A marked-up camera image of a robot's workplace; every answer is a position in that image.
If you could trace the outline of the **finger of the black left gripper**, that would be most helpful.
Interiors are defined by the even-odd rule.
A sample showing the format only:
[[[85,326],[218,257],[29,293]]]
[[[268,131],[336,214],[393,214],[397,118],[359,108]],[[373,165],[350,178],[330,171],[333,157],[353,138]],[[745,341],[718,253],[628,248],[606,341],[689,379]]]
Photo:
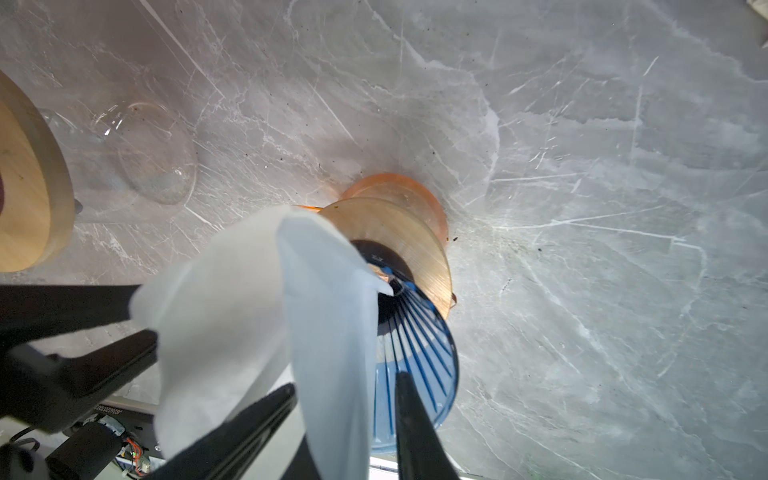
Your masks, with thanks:
[[[80,357],[30,345],[1,356],[1,416],[60,432],[157,361],[157,334],[142,330]]]
[[[1,351],[130,318],[137,285],[3,285]]]

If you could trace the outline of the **wooden dripper ring stand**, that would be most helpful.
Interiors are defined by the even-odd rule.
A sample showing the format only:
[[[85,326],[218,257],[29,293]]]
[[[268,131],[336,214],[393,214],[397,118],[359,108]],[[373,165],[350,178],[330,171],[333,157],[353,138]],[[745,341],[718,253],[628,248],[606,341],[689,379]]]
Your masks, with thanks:
[[[40,265],[64,250],[75,219],[66,162],[27,95],[1,76],[1,271]]]

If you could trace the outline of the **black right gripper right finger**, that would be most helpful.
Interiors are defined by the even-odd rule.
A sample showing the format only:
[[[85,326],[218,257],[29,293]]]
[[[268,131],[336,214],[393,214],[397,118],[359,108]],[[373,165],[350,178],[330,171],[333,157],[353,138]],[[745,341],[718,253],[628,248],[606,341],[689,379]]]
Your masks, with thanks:
[[[395,420],[400,480],[459,479],[407,372],[396,375]]]

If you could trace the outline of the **blue glass ribbed dripper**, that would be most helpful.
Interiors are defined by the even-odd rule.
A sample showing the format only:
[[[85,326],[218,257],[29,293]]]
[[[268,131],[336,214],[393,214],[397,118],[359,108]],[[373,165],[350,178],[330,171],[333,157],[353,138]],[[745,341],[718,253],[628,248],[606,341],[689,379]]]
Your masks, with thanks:
[[[457,396],[459,358],[445,319],[405,261],[372,240],[352,244],[392,289],[378,297],[372,441],[375,454],[390,454],[396,449],[396,375],[412,376],[427,416],[438,428]]]

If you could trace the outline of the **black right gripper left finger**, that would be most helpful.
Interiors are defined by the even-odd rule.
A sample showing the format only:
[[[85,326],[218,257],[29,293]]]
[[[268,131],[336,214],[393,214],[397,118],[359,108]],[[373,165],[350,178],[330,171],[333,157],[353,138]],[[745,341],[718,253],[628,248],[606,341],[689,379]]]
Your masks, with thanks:
[[[242,410],[149,474],[151,479],[240,479],[297,406],[288,383]]]

